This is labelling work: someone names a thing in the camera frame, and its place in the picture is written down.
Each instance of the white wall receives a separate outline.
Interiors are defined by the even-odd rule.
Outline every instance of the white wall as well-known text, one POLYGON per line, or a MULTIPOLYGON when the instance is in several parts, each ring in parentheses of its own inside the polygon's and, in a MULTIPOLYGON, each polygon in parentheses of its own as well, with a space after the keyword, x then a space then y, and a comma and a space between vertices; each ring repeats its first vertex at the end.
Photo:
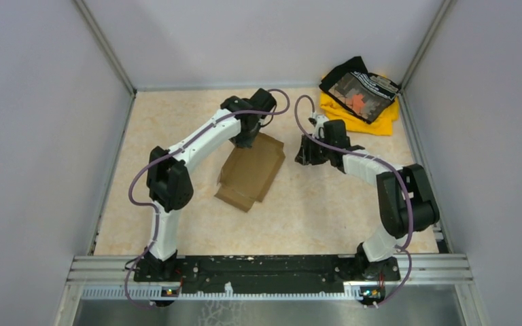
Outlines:
POLYGON ((458 1, 407 94, 491 323, 522 325, 522 1, 458 1))
POLYGON ((140 88, 315 85, 362 55, 399 82, 441 0, 87 0, 140 88))
POLYGON ((0 1, 0 325, 50 325, 129 97, 69 0, 0 1))

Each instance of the beige tabletop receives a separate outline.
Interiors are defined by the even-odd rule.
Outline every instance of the beige tabletop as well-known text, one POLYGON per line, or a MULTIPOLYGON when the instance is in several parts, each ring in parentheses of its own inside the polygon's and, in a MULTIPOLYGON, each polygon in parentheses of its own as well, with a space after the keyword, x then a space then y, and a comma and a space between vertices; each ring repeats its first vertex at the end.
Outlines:
MULTIPOLYGON (((318 102, 317 88, 285 89, 294 101, 308 94, 318 102)), ((249 97, 249 90, 201 90, 140 92, 125 135, 115 177, 101 218, 95 255, 134 255, 142 252, 150 237, 152 209, 133 206, 127 198, 131 179, 159 145, 167 148, 205 123, 225 98, 249 97)), ((278 108, 283 97, 276 94, 278 108)), ((311 108, 300 105, 304 125, 311 108)), ((413 162, 401 120, 391 137, 350 133, 351 144, 395 164, 413 162)), ((344 175, 329 163, 301 166, 294 158, 301 131, 293 108, 275 117, 262 130, 285 143, 285 162, 263 202, 244 213, 213 197, 218 190, 219 171, 232 150, 227 141, 191 175, 195 188, 183 209, 177 232, 181 255, 272 255, 355 253, 380 224, 377 190, 364 181, 344 175)), ((149 201, 143 176, 134 196, 149 201)), ((436 253, 433 231, 417 232, 409 247, 413 253, 436 253)))

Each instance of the cardboard flap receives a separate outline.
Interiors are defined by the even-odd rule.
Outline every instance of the cardboard flap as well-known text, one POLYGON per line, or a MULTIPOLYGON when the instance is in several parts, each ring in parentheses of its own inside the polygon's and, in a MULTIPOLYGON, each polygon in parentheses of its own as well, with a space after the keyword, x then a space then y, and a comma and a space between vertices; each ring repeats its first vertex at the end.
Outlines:
POLYGON ((247 212, 267 195, 285 154, 283 143, 259 133, 251 148, 234 148, 221 168, 215 197, 247 212))

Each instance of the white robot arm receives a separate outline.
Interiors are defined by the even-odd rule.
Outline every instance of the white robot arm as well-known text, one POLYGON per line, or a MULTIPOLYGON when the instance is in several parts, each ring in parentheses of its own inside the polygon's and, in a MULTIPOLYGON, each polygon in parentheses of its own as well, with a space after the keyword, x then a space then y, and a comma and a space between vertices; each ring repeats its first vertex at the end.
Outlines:
MULTIPOLYGON (((313 112, 309 121, 314 125, 312 136, 327 145, 346 149, 360 156, 339 153, 302 136, 301 148, 295 161, 302 165, 323 164, 327 161, 347 175, 359 177, 377 188, 382 224, 357 249, 358 265, 364 278, 374 278, 396 250, 406 242, 408 216, 402 191, 396 177, 386 166, 372 160, 361 146, 351 146, 345 123, 329 120, 313 112)), ((439 220, 437 205, 424 169, 418 165, 390 164, 405 180, 413 208, 414 231, 422 231, 439 220)))
POLYGON ((193 196, 191 172, 222 143, 231 140, 237 147, 251 147, 259 133, 266 115, 255 113, 236 114, 220 122, 220 118, 238 111, 269 112, 277 101, 266 90, 259 89, 251 98, 227 98, 213 117, 189 137, 178 144, 163 149, 155 147, 150 154, 150 162, 163 158, 168 153, 176 153, 170 158, 149 168, 147 186, 153 204, 158 208, 154 218, 159 218, 156 237, 150 250, 143 257, 153 275, 167 279, 173 272, 177 255, 177 228, 181 210, 193 196))

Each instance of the yellow cloth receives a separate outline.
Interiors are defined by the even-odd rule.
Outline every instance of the yellow cloth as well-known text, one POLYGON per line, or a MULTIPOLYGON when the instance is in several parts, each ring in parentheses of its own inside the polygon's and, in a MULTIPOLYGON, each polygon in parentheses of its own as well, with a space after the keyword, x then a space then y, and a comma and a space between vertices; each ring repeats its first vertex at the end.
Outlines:
POLYGON ((351 115, 329 95, 321 92, 321 108, 330 120, 341 119, 345 121, 347 131, 365 132, 378 136, 391 136, 393 134, 393 121, 399 119, 399 102, 395 100, 388 106, 371 124, 351 115))

